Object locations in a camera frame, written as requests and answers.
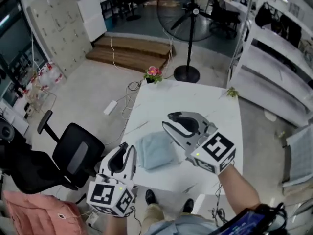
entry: pink fabric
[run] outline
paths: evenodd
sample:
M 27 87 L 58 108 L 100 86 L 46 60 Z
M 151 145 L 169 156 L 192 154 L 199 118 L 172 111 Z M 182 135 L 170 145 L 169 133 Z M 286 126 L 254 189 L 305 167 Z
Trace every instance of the pink fabric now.
M 3 195 L 18 235 L 87 235 L 82 218 L 73 217 L 80 215 L 74 203 L 43 194 L 5 190 Z

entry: gray floor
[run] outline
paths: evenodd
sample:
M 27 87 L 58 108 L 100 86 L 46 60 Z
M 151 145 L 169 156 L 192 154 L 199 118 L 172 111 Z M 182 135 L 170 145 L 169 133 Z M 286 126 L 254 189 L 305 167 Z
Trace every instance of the gray floor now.
M 157 7 L 156 6 L 139 6 L 135 10 L 136 14 L 141 15 L 139 20 L 126 21 L 126 19 L 118 18 L 114 23 L 114 28 L 109 29 L 109 32 L 118 33 L 131 33 L 131 34 L 141 34 L 153 37 L 168 38 L 163 30 L 162 25 L 157 17 Z M 224 33 L 217 32 L 207 39 L 202 41 L 194 42 L 196 46 L 200 46 L 217 53 L 221 53 L 225 56 L 232 57 L 238 42 L 239 33 L 235 39 L 226 39 Z
M 170 62 L 164 70 L 166 76 L 173 74 L 176 66 L 186 62 L 187 44 L 175 42 L 177 56 Z M 197 67 L 201 73 L 199 83 L 211 86 L 223 87 L 226 78 L 226 70 L 230 59 L 208 51 L 205 48 L 194 47 L 191 65 Z M 121 110 L 124 108 L 124 101 L 121 100 L 110 116 L 103 114 L 103 110 L 112 100 L 118 100 L 125 95 L 126 86 L 132 81 L 140 81 L 142 74 L 133 70 L 116 69 L 112 65 L 85 61 L 68 81 L 57 91 L 57 99 L 52 108 L 53 116 L 49 121 L 51 128 L 58 136 L 62 134 L 68 124 L 75 122 L 98 137 L 103 143 L 115 140 L 121 133 L 125 121 L 121 118 Z M 53 97 L 46 101 L 43 111 L 50 109 Z M 283 140 L 276 137 L 275 133 L 285 131 L 287 134 L 294 129 L 279 117 L 275 122 L 271 122 L 264 116 L 262 108 L 250 102 L 239 99 L 243 144 L 244 144 L 244 177 L 257 189 L 263 203 L 277 205 L 280 201 L 294 204 L 301 199 L 308 198 L 309 192 L 301 196 L 290 199 L 282 195 L 280 182 L 284 171 L 285 152 L 282 148 Z M 56 143 L 46 132 L 39 135 L 36 132 L 38 123 L 43 116 L 42 113 L 34 114 L 28 121 L 30 128 L 27 132 L 28 139 L 33 144 L 34 150 L 45 151 L 52 155 Z M 115 143 L 106 145 L 106 151 L 116 147 L 120 139 Z M 16 190 L 10 177 L 5 178 L 5 189 Z M 61 200 L 78 200 L 86 192 L 88 184 L 79 191 L 71 191 L 64 187 L 54 187 L 43 193 L 52 194 Z M 136 200 L 136 215 L 142 220 L 146 208 L 144 201 L 145 188 L 140 188 Z M 177 194 L 167 191 L 156 190 L 156 196 L 164 208 L 166 218 L 173 219 L 178 214 L 184 203 L 189 198 L 186 194 Z M 206 196 L 205 203 L 201 207 L 200 214 L 206 218 L 211 218 L 211 209 L 216 205 L 216 197 Z M 80 204 L 82 211 L 86 210 L 85 202 Z M 225 209 L 226 218 L 234 216 L 226 197 L 222 196 L 220 207 Z M 139 225 L 137 221 L 128 218 L 128 234 L 137 235 Z M 102 217 L 96 223 L 98 229 L 103 229 L 105 218 Z

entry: standing fan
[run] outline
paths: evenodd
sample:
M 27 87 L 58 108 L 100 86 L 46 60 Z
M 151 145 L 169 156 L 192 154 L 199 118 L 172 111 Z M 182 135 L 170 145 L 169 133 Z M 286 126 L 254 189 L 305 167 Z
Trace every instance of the standing fan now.
M 158 0 L 157 16 L 163 28 L 173 37 L 188 41 L 187 65 L 174 70 L 178 81 L 196 83 L 200 79 L 199 71 L 190 66 L 193 41 L 211 36 L 209 24 L 211 16 L 205 12 L 207 0 Z

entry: electric cable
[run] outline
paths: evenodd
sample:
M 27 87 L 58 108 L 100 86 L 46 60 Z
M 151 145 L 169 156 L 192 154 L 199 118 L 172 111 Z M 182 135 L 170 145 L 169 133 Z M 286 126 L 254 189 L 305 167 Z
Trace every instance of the electric cable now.
M 92 228 L 92 229 L 98 231 L 98 232 L 101 232 L 101 233 L 103 232 L 103 231 L 101 231 L 101 230 L 99 230 L 99 229 L 97 229 L 97 228 L 92 227 L 91 224 L 88 224 L 88 226 L 89 226 L 90 228 Z
M 127 123 L 128 123 L 128 119 L 130 117 L 130 114 L 127 118 L 124 117 L 124 111 L 126 109 L 129 109 L 129 110 L 132 110 L 133 108 L 131 107 L 128 107 L 130 101 L 132 101 L 134 103 L 134 101 L 132 100 L 132 95 L 137 93 L 139 88 L 141 87 L 141 83 L 139 82 L 136 82 L 136 81 L 133 81 L 131 83 L 129 83 L 126 87 L 126 94 L 125 96 L 121 97 L 120 99 L 118 99 L 116 102 L 122 100 L 123 98 L 125 98 L 125 106 L 123 108 L 123 110 L 121 111 L 121 116 L 122 118 L 125 120 L 125 125 L 120 133 L 120 135 L 118 136 L 118 138 L 116 138 L 115 140 L 111 141 L 111 142 L 108 142 L 108 143 L 105 143 L 104 145 L 108 145 L 108 144 L 111 144 L 111 143 L 114 143 L 116 141 L 118 141 L 120 139 L 120 137 L 122 136 L 122 134 L 124 133 L 125 129 L 126 129 L 126 126 L 127 126 Z
M 142 225 L 141 225 L 140 220 L 136 217 L 136 208 L 135 208 L 135 206 L 130 206 L 129 208 L 130 208 L 132 211 L 130 211 L 129 213 L 127 213 L 124 217 L 129 217 L 132 213 L 134 213 L 134 218 L 135 218 L 135 220 L 138 221 L 139 226 L 140 226 L 140 232 L 139 232 L 139 234 L 138 234 L 138 235 L 140 235 L 140 234 L 141 234 L 141 227 L 142 227 Z
M 170 39 L 170 36 L 165 32 L 164 28 L 163 28 L 163 32 L 164 32 L 165 35 L 167 35 L 167 37 L 168 37 L 168 39 L 169 39 L 169 41 L 170 41 L 170 53 L 169 53 L 168 62 L 167 62 L 166 67 L 165 67 L 165 73 L 164 73 L 164 76 L 165 76 L 165 75 L 166 75 L 166 72 L 167 72 L 167 67 L 168 67 L 169 62 L 170 62 L 170 58 L 172 58 L 172 60 L 173 60 L 172 44 L 173 44 L 173 39 L 174 39 L 174 37 L 172 37 L 172 39 Z M 115 58 L 115 50 L 114 50 L 114 48 L 113 48 L 113 46 L 112 46 L 112 40 L 113 40 L 113 36 L 111 36 L 111 41 L 110 41 L 111 49 L 113 50 L 113 59 L 112 59 L 112 62 L 113 62 L 113 64 L 114 64 L 114 66 L 115 66 L 116 69 L 122 70 L 122 71 L 126 71 L 126 70 L 123 70 L 123 69 L 117 67 L 116 64 L 115 64 L 115 61 L 114 61 L 114 58 Z M 170 77 L 173 76 L 173 75 L 174 75 L 174 74 L 172 74 L 172 75 L 170 75 L 170 76 L 168 76 L 168 77 L 166 77 L 166 78 L 164 78 L 164 79 L 168 79 L 168 78 L 170 78 Z M 124 125 L 124 127 L 123 127 L 121 133 L 119 134 L 118 138 L 116 138 L 115 140 L 113 140 L 113 141 L 111 141 L 111 142 L 104 143 L 104 145 L 108 145 L 108 144 L 114 143 L 114 142 L 118 141 L 118 140 L 121 138 L 123 132 L 124 132 L 125 129 L 126 129 L 126 126 L 127 126 L 127 123 L 128 123 L 129 117 L 130 117 L 130 115 L 129 115 L 127 118 L 124 117 L 124 112 L 125 112 L 126 109 L 128 109 L 128 110 L 132 110 L 132 109 L 133 109 L 132 107 L 128 107 L 128 105 L 129 105 L 130 101 L 133 102 L 133 103 L 135 103 L 135 102 L 132 100 L 132 95 L 133 95 L 133 94 L 136 94 L 136 93 L 138 92 L 138 90 L 139 90 L 140 87 L 141 87 L 142 81 L 143 81 L 143 79 L 140 80 L 139 82 L 133 81 L 133 82 L 129 83 L 129 84 L 127 85 L 127 87 L 126 87 L 126 94 L 125 94 L 125 96 L 119 98 L 119 99 L 116 101 L 116 102 L 119 102 L 120 100 L 122 100 L 122 99 L 125 98 L 125 107 L 123 108 L 123 110 L 122 110 L 122 112 L 121 112 L 121 116 L 122 116 L 122 118 L 125 120 L 125 125 Z
M 215 196 L 217 197 L 217 202 L 216 202 L 216 208 L 212 208 L 211 213 L 212 213 L 212 218 L 215 220 L 215 224 L 217 227 L 219 227 L 218 222 L 217 222 L 217 216 L 220 218 L 222 221 L 223 225 L 228 222 L 225 218 L 225 211 L 223 208 L 219 208 L 219 203 L 220 203 L 220 197 L 221 197 L 221 191 L 222 191 L 222 185 L 219 183 L 219 187 L 217 191 L 215 192 Z
M 93 212 L 95 212 L 94 209 L 89 210 L 89 211 L 87 211 L 87 212 L 84 212 L 83 214 L 81 214 L 81 215 L 79 215 L 79 216 L 69 216 L 69 217 L 67 217 L 67 216 L 64 216 L 63 214 L 60 214 L 60 213 L 58 213 L 58 215 L 59 215 L 59 218 L 62 218 L 62 219 L 67 219 L 67 218 L 79 218 L 79 217 L 84 216 L 84 215 L 90 216 Z
M 87 198 L 86 193 L 84 193 L 84 195 L 83 195 L 79 200 L 77 200 L 77 201 L 75 202 L 75 204 L 78 205 L 78 204 L 79 204 L 80 202 L 82 202 L 85 198 Z
M 33 34 L 33 31 L 32 31 L 32 29 L 31 29 L 31 50 L 32 50 L 32 69 L 33 69 L 33 74 L 35 75 L 35 77 L 36 77 L 36 79 L 38 80 L 38 82 L 39 82 L 39 85 L 41 85 L 41 83 L 40 83 L 40 79 L 39 79 L 39 76 L 38 76 L 38 74 L 37 74 L 37 71 L 36 71 L 36 69 L 35 69 L 35 66 L 34 66 L 34 64 L 37 66 L 37 68 L 40 70 L 40 67 L 39 67 L 39 65 L 37 64 L 37 62 L 35 61 L 35 55 L 34 55 L 34 34 Z M 42 88 L 42 86 L 36 86 L 36 85 L 34 85 L 38 90 L 40 90 L 40 91 L 42 91 L 42 92 L 44 92 L 44 93 L 46 93 L 46 94 L 48 94 L 48 95 L 53 95 L 54 96 L 54 100 L 53 100 L 53 103 L 52 103 L 52 106 L 50 107 L 50 110 L 52 110 L 52 108 L 53 108 L 53 106 L 54 106 L 54 103 L 55 103 L 55 101 L 56 101 L 56 99 L 57 99 L 57 95 L 56 94 L 54 94 L 54 93 L 52 93 L 52 92 L 50 92 L 50 91 L 48 91 L 48 90 L 46 90 L 46 89 L 44 89 L 44 88 Z M 27 94 L 25 94 L 25 96 L 27 97 L 27 99 L 28 99 L 28 102 L 29 102 L 29 104 L 32 104 L 31 103 L 31 99 L 28 97 L 28 95 Z

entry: small plant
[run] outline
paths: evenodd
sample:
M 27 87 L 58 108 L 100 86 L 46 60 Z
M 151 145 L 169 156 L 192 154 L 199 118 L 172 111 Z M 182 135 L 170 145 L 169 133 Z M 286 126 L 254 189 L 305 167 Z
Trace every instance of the small plant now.
M 143 78 L 147 79 L 148 82 L 150 81 L 156 84 L 157 82 L 161 82 L 163 80 L 162 71 L 159 68 L 150 66 L 143 75 Z
M 230 88 L 227 90 L 227 96 L 238 97 L 238 96 L 239 96 L 239 93 L 238 93 L 238 91 L 235 90 L 234 87 L 230 87 Z

